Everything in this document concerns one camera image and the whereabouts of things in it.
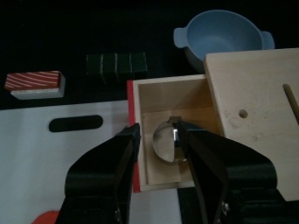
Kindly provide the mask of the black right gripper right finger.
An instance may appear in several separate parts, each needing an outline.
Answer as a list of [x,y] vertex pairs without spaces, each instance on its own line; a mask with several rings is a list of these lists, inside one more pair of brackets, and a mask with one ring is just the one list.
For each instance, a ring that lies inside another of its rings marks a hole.
[[181,121],[202,224],[299,224],[277,189],[277,169],[254,149]]

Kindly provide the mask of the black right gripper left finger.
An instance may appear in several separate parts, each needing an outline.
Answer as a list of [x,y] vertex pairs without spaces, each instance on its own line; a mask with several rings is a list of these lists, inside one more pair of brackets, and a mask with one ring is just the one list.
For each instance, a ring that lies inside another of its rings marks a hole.
[[139,144],[135,123],[79,158],[55,224],[129,224]]

